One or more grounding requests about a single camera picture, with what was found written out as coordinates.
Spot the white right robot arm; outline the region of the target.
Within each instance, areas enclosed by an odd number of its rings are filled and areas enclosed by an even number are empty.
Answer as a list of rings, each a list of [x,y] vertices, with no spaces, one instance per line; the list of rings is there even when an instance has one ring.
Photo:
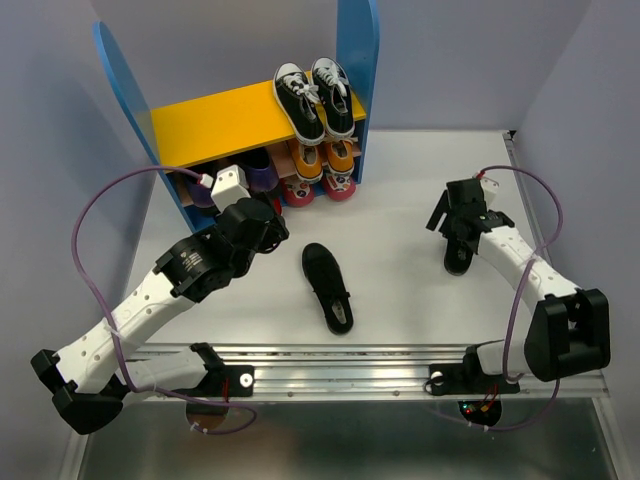
[[[518,381],[542,382],[601,370],[611,361],[609,302],[598,289],[564,278],[524,240],[514,222],[493,211],[492,180],[472,177],[447,183],[426,227],[446,239],[444,267],[463,275],[474,257],[497,270],[531,314],[526,335],[466,348],[458,363],[433,364],[425,384],[434,396],[519,392]]]

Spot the orange sneaker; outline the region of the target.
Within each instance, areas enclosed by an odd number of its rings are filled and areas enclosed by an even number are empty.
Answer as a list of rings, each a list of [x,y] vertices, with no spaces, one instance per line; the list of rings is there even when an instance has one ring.
[[[322,160],[317,146],[308,146],[296,139],[287,141],[297,177],[306,183],[314,184],[323,175]]]
[[[323,144],[329,170],[335,175],[349,176],[355,168],[354,142],[351,139],[333,140]]]

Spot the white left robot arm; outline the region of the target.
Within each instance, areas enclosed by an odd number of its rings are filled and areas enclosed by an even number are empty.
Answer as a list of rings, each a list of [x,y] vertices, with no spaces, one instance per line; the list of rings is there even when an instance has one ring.
[[[133,292],[73,343],[36,353],[31,366],[60,417],[78,434],[111,423],[128,404],[166,396],[199,410],[240,408],[253,394],[255,369],[229,365],[206,342],[155,359],[131,356],[167,323],[246,275],[289,232],[274,207],[242,198],[216,223],[174,244]]]

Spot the all black sneaker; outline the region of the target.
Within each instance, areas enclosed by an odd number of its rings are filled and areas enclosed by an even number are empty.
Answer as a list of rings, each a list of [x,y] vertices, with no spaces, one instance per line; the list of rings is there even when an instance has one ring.
[[[335,335],[349,333],[354,326],[350,294],[333,254],[324,245],[310,243],[303,249],[301,262],[329,330]]]
[[[444,268],[451,275],[464,275],[469,270],[474,255],[472,242],[448,238],[443,259]]]

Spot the black sneaker white laces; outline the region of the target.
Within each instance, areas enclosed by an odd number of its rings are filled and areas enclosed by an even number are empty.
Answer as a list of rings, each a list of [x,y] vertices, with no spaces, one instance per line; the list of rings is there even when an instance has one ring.
[[[355,122],[350,82],[341,65],[329,58],[318,58],[311,67],[311,81],[326,116],[326,130],[335,138],[353,135]]]
[[[299,143],[317,146],[325,137],[324,125],[316,105],[320,102],[318,88],[295,63],[284,63],[273,77],[273,94],[288,119]]]

